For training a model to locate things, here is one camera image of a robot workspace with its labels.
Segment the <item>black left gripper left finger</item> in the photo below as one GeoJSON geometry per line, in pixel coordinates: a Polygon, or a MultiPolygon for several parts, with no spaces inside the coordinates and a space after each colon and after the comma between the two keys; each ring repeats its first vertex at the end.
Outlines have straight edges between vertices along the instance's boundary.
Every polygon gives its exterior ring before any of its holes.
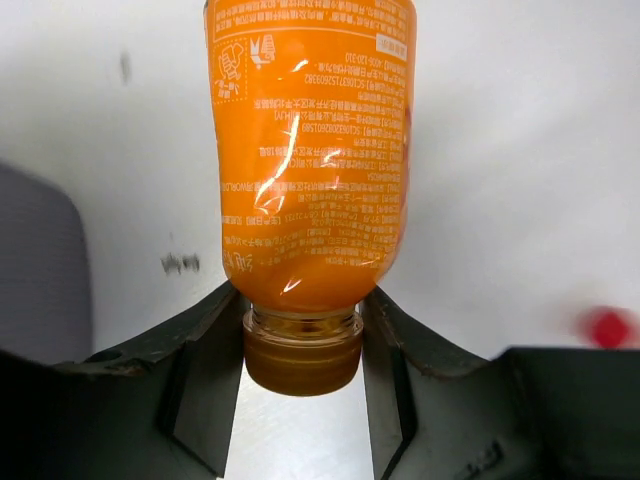
{"type": "Polygon", "coordinates": [[[81,363],[1,356],[5,479],[218,479],[243,364],[244,297],[223,284],[81,363]]]}

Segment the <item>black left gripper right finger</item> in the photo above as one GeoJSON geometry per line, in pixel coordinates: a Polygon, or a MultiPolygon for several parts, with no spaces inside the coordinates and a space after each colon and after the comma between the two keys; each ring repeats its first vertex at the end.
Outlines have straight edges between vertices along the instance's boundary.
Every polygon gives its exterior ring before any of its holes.
{"type": "Polygon", "coordinates": [[[362,302],[378,479],[635,479],[639,354],[515,347],[486,360],[406,314],[362,302]]]}

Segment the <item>clear bottle red label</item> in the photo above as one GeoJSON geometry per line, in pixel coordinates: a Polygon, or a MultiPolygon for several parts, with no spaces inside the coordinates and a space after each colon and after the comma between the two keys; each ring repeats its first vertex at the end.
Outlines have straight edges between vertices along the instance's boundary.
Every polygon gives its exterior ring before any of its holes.
{"type": "Polygon", "coordinates": [[[592,347],[609,350],[639,348],[639,316],[625,308],[596,306],[577,320],[581,338],[592,347]]]}

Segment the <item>orange plastic bottle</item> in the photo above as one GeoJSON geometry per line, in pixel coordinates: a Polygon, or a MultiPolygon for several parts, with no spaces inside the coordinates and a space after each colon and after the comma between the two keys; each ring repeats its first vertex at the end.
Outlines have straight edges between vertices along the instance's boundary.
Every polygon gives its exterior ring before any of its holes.
{"type": "Polygon", "coordinates": [[[280,394],[334,392],[360,361],[357,304],[404,235],[416,7],[210,1],[204,23],[247,371],[280,394]]]}

